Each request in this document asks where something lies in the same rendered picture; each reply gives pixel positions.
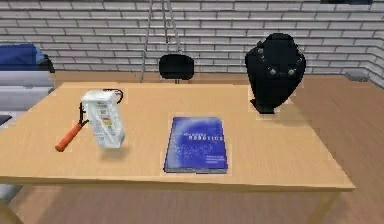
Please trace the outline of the blue book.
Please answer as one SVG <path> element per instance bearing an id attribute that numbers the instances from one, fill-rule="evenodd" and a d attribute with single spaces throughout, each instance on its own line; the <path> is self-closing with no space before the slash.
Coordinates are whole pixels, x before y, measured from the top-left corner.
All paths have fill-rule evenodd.
<path id="1" fill-rule="evenodd" d="M 163 170 L 166 173 L 226 173 L 227 151 L 221 119 L 174 117 Z"/>

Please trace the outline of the black chair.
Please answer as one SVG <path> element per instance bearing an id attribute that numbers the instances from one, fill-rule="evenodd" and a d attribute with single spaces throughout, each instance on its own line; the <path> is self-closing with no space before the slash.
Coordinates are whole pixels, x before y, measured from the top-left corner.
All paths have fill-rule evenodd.
<path id="1" fill-rule="evenodd" d="M 194 59 L 183 54 L 166 54 L 159 60 L 159 73 L 164 79 L 189 81 L 194 76 Z"/>

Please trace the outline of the light wooden table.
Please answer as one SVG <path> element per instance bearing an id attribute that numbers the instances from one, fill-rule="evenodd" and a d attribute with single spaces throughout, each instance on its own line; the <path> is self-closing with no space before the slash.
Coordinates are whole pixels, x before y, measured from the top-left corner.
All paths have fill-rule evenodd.
<path id="1" fill-rule="evenodd" d="M 355 188 L 292 102 L 273 116 L 260 115 L 245 85 L 121 83 L 122 150 L 101 150 L 85 127 L 65 151 L 56 151 L 78 116 L 81 96 L 94 86 L 64 83 L 0 131 L 0 183 L 319 192 L 307 224 L 320 224 L 334 199 Z M 175 116 L 222 119 L 227 174 L 164 172 Z"/>

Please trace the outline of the grey metal tripod stand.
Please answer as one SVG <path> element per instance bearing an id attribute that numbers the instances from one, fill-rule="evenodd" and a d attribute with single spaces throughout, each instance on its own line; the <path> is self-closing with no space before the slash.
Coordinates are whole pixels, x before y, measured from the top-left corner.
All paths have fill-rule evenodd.
<path id="1" fill-rule="evenodd" d="M 181 54 L 182 49 L 181 49 L 181 43 L 178 35 L 178 31 L 176 28 L 176 22 L 174 19 L 174 13 L 171 5 L 170 0 L 160 0 L 161 3 L 161 12 L 162 12 L 162 18 L 163 18 L 163 30 L 164 30 L 164 35 L 165 35 L 165 44 L 166 44 L 166 51 L 167 53 L 170 53 L 170 48 L 169 48 L 169 43 L 170 43 L 170 37 L 168 35 L 168 24 L 170 23 L 172 25 L 173 29 L 173 34 L 175 38 L 175 43 L 176 43 L 176 52 Z M 146 34 L 144 38 L 144 48 L 142 51 L 142 64 L 141 64 L 141 75 L 139 82 L 142 83 L 144 81 L 145 77 L 145 70 L 146 70 L 146 54 L 148 50 L 148 43 L 149 43 L 149 33 L 151 29 L 151 22 L 152 22 L 152 16 L 153 16 L 153 5 L 154 5 L 154 0 L 149 0 L 149 10 L 148 10 L 148 16 L 147 16 L 147 26 L 146 26 Z M 166 13 L 169 13 L 170 19 L 168 20 L 166 18 Z"/>

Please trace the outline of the white box with labels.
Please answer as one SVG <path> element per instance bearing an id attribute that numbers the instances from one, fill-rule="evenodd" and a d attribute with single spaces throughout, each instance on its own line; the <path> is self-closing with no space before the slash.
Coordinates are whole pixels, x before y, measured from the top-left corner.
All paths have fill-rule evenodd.
<path id="1" fill-rule="evenodd" d="M 120 89 L 90 90 L 81 98 L 87 119 L 99 147 L 118 149 L 125 131 L 119 112 L 124 93 Z"/>

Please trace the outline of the orange handled black tool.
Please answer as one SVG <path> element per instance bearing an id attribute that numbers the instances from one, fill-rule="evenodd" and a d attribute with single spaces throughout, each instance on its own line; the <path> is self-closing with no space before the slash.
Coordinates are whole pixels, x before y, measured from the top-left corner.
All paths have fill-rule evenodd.
<path id="1" fill-rule="evenodd" d="M 120 99 L 117 101 L 117 103 L 120 103 L 124 97 L 124 93 L 120 89 L 113 89 L 113 88 L 104 88 L 103 92 L 112 91 L 115 94 L 117 94 Z M 79 120 L 77 124 L 70 129 L 70 131 L 62 138 L 62 140 L 55 146 L 55 149 L 58 152 L 63 152 L 66 147 L 71 143 L 71 141 L 76 137 L 76 135 L 80 132 L 80 130 L 89 122 L 88 119 L 84 119 L 84 115 L 86 114 L 86 111 L 83 107 L 83 103 L 79 104 Z"/>

